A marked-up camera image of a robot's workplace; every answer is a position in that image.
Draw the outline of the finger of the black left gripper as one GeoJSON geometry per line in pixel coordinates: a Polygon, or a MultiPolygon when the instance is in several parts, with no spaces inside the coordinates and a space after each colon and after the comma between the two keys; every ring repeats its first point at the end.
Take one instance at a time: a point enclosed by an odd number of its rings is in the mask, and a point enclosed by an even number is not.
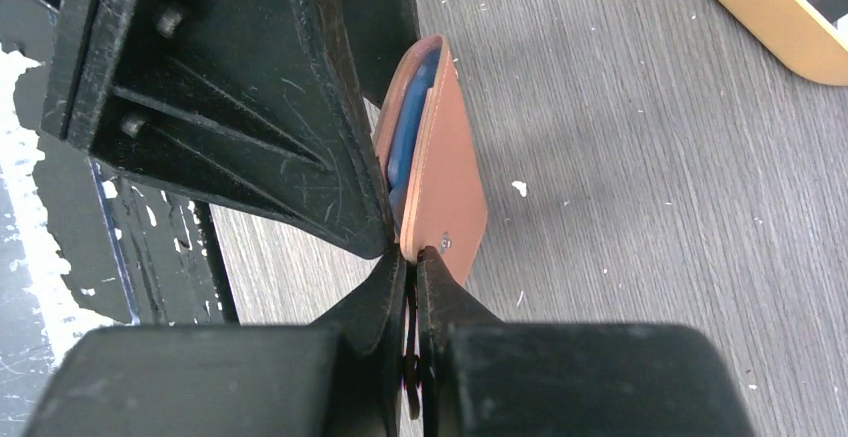
{"type": "Polygon", "coordinates": [[[397,0],[41,0],[42,130],[134,181],[297,227],[364,259],[393,242],[364,103],[397,0]]]}

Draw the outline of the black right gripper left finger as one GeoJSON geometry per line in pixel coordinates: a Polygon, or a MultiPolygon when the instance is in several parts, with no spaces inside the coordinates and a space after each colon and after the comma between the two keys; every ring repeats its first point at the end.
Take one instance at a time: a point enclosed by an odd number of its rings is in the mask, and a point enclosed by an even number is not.
{"type": "Polygon", "coordinates": [[[339,332],[326,436],[399,434],[408,264],[389,249],[368,277],[313,324],[339,332]]]}

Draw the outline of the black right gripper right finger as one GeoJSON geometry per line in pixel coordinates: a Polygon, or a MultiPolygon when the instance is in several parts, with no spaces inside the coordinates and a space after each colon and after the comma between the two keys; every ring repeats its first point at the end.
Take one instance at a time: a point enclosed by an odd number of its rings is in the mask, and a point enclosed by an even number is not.
{"type": "Polygon", "coordinates": [[[440,252],[427,246],[416,264],[421,418],[426,436],[458,436],[453,331],[501,320],[452,276],[440,252]]]}

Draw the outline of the oval wooden card tray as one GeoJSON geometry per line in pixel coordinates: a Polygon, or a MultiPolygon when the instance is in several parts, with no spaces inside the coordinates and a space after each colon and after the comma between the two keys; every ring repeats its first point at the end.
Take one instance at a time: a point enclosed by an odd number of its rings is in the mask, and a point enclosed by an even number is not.
{"type": "Polygon", "coordinates": [[[847,85],[847,15],[834,25],[807,0],[718,1],[793,73],[847,85]]]}

